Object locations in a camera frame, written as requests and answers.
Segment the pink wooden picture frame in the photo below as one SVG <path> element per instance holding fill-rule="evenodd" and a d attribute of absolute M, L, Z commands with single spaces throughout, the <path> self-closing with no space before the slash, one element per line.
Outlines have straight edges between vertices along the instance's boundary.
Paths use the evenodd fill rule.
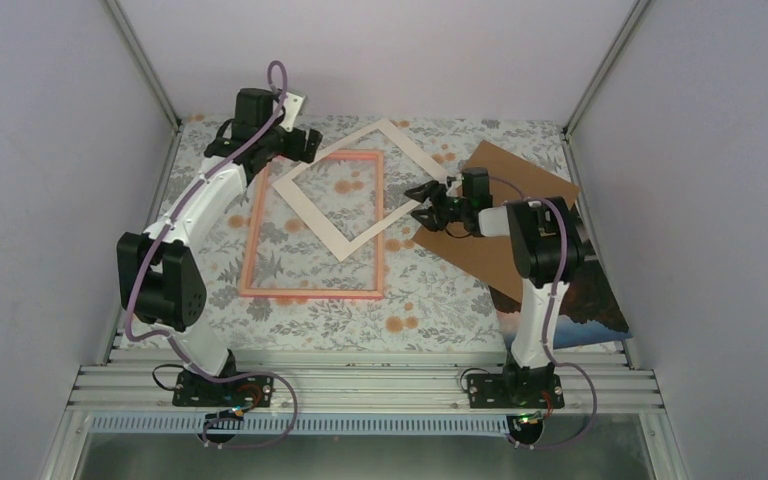
<path fill-rule="evenodd" d="M 381 150 L 340 149 L 326 157 L 326 160 L 349 160 L 371 162 L 375 167 L 376 218 L 384 217 L 383 168 L 384 153 Z M 257 261 L 257 249 L 260 243 L 260 230 L 266 206 L 267 193 L 271 187 L 270 168 L 266 167 L 256 181 L 256 193 L 250 218 L 249 233 L 243 254 L 239 295 L 247 298 L 290 298 L 290 299 L 338 299 L 338 300 L 381 300 L 385 289 L 385 255 L 382 251 L 384 240 L 377 237 L 374 241 L 374 286 L 371 289 L 334 289 L 299 287 L 293 289 L 265 288 L 254 286 L 254 269 Z"/>

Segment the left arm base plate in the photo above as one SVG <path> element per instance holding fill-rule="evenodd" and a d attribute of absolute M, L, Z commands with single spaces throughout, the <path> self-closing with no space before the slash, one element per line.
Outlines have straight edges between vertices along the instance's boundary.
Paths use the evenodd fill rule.
<path fill-rule="evenodd" d="M 175 407 L 210 407 L 218 409 L 269 407 L 274 379 L 248 376 L 228 383 L 214 383 L 188 370 L 179 373 L 172 396 Z"/>

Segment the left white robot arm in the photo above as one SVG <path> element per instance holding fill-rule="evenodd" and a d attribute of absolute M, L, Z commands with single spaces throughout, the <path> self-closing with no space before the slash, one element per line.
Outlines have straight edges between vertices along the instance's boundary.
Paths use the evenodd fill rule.
<path fill-rule="evenodd" d="M 240 376 L 230 350 L 200 319 L 207 290 L 194 251 L 222 208 L 273 159 L 313 162 L 322 135 L 296 127 L 304 103 L 304 95 L 277 87 L 240 90 L 233 116 L 220 125 L 171 209 L 143 232 L 124 233 L 116 245 L 126 338 L 167 341 L 215 405 L 236 396 Z"/>

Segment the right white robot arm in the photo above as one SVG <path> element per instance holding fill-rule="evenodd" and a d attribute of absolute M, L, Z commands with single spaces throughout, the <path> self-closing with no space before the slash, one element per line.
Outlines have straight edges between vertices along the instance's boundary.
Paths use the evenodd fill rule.
<path fill-rule="evenodd" d="M 528 198 L 494 206 L 493 181 L 511 183 L 482 167 L 456 177 L 409 188 L 404 196 L 427 208 L 411 216 L 432 232 L 460 223 L 471 237 L 506 237 L 513 264 L 523 281 L 520 320 L 503 367 L 501 391 L 515 407 L 525 407 L 539 393 L 557 389 L 554 334 L 562 300 L 586 254 L 570 211 L 561 197 Z"/>

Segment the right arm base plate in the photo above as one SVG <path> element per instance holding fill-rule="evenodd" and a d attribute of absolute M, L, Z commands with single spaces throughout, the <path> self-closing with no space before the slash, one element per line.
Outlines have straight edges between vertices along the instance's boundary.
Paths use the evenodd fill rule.
<path fill-rule="evenodd" d="M 470 368 L 459 384 L 472 409 L 560 409 L 565 406 L 560 377 L 552 364 L 541 368 L 505 367 L 501 373 Z"/>

